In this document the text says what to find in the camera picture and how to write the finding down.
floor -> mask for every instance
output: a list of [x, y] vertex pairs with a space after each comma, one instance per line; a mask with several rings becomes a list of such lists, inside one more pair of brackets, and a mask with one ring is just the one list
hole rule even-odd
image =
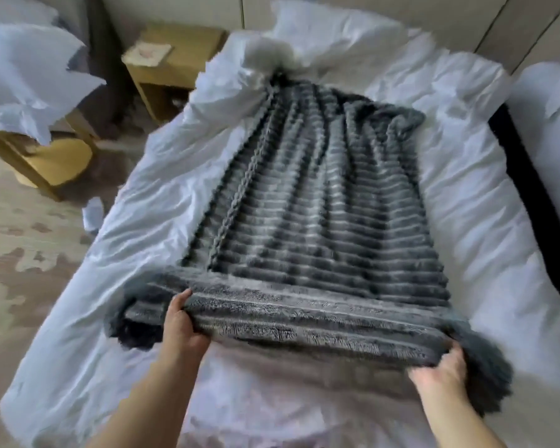
[[[0, 398], [92, 242], [83, 230], [82, 206], [97, 195], [109, 208], [142, 155], [144, 130], [124, 132], [117, 141], [98, 143], [103, 153], [61, 189], [63, 203], [19, 184], [0, 160]], [[0, 422], [0, 448], [16, 446]]]

rolled blanket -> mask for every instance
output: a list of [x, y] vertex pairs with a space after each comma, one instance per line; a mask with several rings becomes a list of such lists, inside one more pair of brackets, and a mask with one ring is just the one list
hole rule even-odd
[[473, 406], [498, 410], [512, 370], [450, 307], [418, 190], [423, 120], [274, 77], [185, 257], [127, 283], [108, 335], [151, 348], [190, 287], [197, 330], [264, 351], [404, 370], [436, 365], [454, 338]]

yellow wooden table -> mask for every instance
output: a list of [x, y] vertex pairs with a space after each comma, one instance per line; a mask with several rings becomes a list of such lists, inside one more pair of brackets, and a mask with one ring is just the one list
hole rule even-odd
[[125, 64], [150, 116], [159, 125], [177, 115], [165, 87], [194, 89], [205, 63], [222, 48], [226, 34], [217, 28], [177, 24], [149, 24], [140, 40], [170, 44], [172, 50], [157, 67]]
[[78, 138], [54, 140], [29, 154], [23, 154], [17, 146], [21, 135], [0, 131], [0, 158], [14, 168], [17, 180], [37, 187], [55, 201], [61, 199], [56, 187], [81, 174], [98, 152], [91, 135], [79, 126], [74, 111], [65, 120]]

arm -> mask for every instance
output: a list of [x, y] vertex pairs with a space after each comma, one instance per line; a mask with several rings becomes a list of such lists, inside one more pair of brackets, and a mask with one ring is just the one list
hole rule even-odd
[[181, 310], [190, 290], [175, 296], [164, 322], [162, 349], [147, 375], [123, 399], [88, 448], [174, 448], [209, 339], [193, 332]]
[[408, 375], [441, 448], [506, 448], [470, 405], [464, 389], [466, 364], [458, 343], [436, 368], [415, 368]]

white comforter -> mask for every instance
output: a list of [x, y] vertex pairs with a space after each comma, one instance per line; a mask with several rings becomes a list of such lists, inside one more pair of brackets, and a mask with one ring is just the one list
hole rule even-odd
[[[516, 369], [514, 395], [488, 422], [511, 448], [560, 447], [560, 296], [485, 123], [508, 94], [505, 73], [377, 15], [296, 1], [275, 8], [276, 28], [233, 33], [183, 114], [149, 138], [0, 403], [7, 428], [28, 447], [80, 446], [147, 370], [156, 352], [125, 352], [106, 339], [105, 307], [128, 278], [183, 255], [263, 82], [282, 65], [427, 114], [421, 188], [453, 302]], [[434, 446], [418, 403], [288, 382], [278, 365], [237, 359], [209, 349], [184, 447]]]

